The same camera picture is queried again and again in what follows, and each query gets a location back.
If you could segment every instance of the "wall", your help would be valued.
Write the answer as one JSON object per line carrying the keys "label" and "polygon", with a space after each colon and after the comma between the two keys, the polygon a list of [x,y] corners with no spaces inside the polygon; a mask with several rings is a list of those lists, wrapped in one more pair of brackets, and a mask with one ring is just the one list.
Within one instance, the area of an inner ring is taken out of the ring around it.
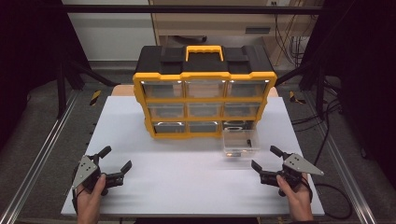
{"label": "wall", "polygon": [[[65,5],[148,5],[147,0],[63,0]],[[69,13],[89,61],[137,61],[156,45],[150,14]]]}

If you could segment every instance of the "human hand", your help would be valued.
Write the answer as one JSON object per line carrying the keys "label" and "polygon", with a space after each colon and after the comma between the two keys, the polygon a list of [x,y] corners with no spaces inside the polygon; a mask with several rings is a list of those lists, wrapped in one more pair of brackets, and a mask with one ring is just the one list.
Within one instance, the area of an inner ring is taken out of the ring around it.
{"label": "human hand", "polygon": [[102,191],[106,185],[106,175],[102,174],[93,188],[92,193],[82,185],[77,187],[78,192],[78,224],[96,224],[100,216],[100,202]]}
{"label": "human hand", "polygon": [[[311,200],[309,189],[299,184],[294,189],[291,189],[288,182],[282,176],[276,176],[277,184],[280,189],[286,194],[289,201],[290,216],[293,221],[311,221],[314,220],[311,210]],[[302,181],[307,181],[307,174],[303,173]]]}

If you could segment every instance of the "plastic storage case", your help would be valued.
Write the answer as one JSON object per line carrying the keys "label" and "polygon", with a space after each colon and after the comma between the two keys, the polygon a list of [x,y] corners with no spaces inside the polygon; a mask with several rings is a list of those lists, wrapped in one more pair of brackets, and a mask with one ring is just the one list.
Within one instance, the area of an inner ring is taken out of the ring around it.
{"label": "plastic storage case", "polygon": [[255,129],[276,74],[263,46],[145,46],[133,82],[152,137],[222,137]]}
{"label": "plastic storage case", "polygon": [[260,150],[256,130],[223,130],[222,146],[228,157],[249,156]]}

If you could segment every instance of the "clear plastic container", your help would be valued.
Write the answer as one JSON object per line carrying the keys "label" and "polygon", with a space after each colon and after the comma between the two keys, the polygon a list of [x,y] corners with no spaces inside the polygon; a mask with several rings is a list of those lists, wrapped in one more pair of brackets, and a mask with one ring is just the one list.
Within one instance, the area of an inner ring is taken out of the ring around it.
{"label": "clear plastic container", "polygon": [[224,117],[255,117],[260,103],[225,103]]}
{"label": "clear plastic container", "polygon": [[183,97],[181,81],[142,81],[141,84],[148,98]]}
{"label": "clear plastic container", "polygon": [[218,121],[192,121],[189,122],[191,133],[216,133],[219,130]]}
{"label": "clear plastic container", "polygon": [[220,117],[222,103],[188,103],[189,117]]}
{"label": "clear plastic container", "polygon": [[268,80],[234,81],[228,83],[227,97],[262,96]]}
{"label": "clear plastic container", "polygon": [[222,129],[224,130],[250,130],[253,129],[254,120],[224,120]]}
{"label": "clear plastic container", "polygon": [[155,133],[184,133],[184,122],[153,122]]}
{"label": "clear plastic container", "polygon": [[186,81],[187,97],[211,98],[222,97],[224,92],[223,80],[191,80]]}
{"label": "clear plastic container", "polygon": [[249,156],[260,150],[256,130],[223,130],[222,146],[227,157]]}
{"label": "clear plastic container", "polygon": [[183,118],[183,104],[148,104],[148,110],[153,119]]}

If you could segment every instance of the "white tabletop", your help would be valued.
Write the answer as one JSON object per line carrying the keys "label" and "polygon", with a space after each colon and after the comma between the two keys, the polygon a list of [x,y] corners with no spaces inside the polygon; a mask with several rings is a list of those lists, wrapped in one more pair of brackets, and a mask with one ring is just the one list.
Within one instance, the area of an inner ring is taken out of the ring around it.
{"label": "white tabletop", "polygon": [[[257,125],[261,151],[252,157],[227,158],[221,139],[153,139],[146,131],[140,104],[133,96],[109,96],[96,125],[87,155],[106,146],[112,151],[99,160],[102,172],[112,174],[131,160],[123,186],[109,189],[101,213],[119,217],[261,217],[289,213],[287,198],[278,188],[262,185],[251,167],[281,170],[282,159],[270,146],[303,155],[282,98],[269,97]],[[318,194],[312,212],[324,215]],[[69,192],[63,215],[75,216]]]}

